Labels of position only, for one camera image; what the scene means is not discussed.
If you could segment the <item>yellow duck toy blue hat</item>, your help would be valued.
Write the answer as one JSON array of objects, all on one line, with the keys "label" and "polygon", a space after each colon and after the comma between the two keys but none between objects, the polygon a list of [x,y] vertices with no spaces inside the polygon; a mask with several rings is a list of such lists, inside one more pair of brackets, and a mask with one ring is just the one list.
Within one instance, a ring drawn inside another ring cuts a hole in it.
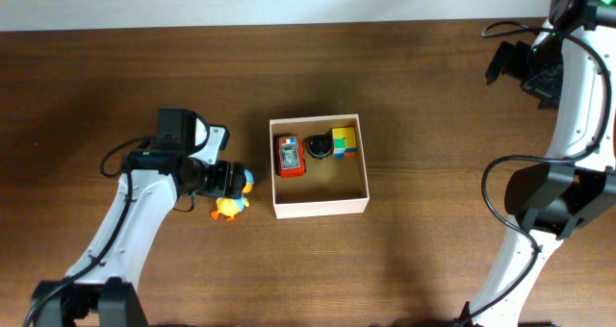
[{"label": "yellow duck toy blue hat", "polygon": [[244,177],[245,182],[239,198],[219,197],[216,200],[217,209],[211,212],[211,217],[214,220],[218,220],[221,215],[224,215],[227,221],[232,221],[236,215],[242,213],[246,207],[250,206],[245,196],[252,191],[254,177],[248,169],[244,171]]}]

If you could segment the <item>red toy truck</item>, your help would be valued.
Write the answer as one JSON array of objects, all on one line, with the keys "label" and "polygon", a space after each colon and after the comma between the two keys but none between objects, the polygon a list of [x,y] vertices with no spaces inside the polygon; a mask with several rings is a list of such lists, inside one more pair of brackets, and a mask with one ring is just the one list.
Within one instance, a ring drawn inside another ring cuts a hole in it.
[{"label": "red toy truck", "polygon": [[280,136],[275,144],[277,174],[281,178],[302,177],[306,173],[302,139],[296,135]]}]

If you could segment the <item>black round cap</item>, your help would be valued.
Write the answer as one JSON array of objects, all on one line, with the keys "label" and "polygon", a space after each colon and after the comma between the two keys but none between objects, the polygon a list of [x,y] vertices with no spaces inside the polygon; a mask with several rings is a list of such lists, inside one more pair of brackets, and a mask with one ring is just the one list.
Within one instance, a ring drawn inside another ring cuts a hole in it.
[{"label": "black round cap", "polygon": [[329,135],[314,135],[308,140],[309,155],[322,160],[331,154],[332,139]]}]

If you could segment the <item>colourful puzzle cube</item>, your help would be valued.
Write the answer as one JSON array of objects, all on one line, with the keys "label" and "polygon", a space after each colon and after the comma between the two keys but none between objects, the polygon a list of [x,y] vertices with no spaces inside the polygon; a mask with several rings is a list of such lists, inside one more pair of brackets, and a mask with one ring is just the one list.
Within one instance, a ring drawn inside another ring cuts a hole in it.
[{"label": "colourful puzzle cube", "polygon": [[338,127],[331,131],[332,155],[335,159],[354,158],[358,147],[354,127]]}]

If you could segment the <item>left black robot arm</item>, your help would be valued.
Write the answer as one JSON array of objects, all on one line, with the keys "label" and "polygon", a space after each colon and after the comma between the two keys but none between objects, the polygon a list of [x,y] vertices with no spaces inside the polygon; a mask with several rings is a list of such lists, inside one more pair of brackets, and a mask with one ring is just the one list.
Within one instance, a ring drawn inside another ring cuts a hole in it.
[{"label": "left black robot arm", "polygon": [[138,298],[141,272],[167,215],[182,197],[241,197],[244,165],[218,159],[228,129],[185,109],[160,109],[151,136],[125,150],[113,176],[117,191],[90,245],[60,281],[42,281],[24,318],[27,326],[73,326],[90,313],[102,326],[145,326]]}]

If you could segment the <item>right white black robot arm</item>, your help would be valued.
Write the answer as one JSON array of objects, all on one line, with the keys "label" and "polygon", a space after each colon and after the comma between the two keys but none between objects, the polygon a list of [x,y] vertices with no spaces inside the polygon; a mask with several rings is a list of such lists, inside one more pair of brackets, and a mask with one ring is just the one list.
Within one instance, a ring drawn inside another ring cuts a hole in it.
[{"label": "right white black robot arm", "polygon": [[491,24],[483,38],[532,33],[531,44],[503,41],[486,73],[521,83],[557,120],[543,157],[510,155],[487,165],[526,162],[505,189],[507,228],[496,260],[456,326],[516,326],[550,256],[572,233],[615,205],[615,0],[551,0],[540,27]]}]

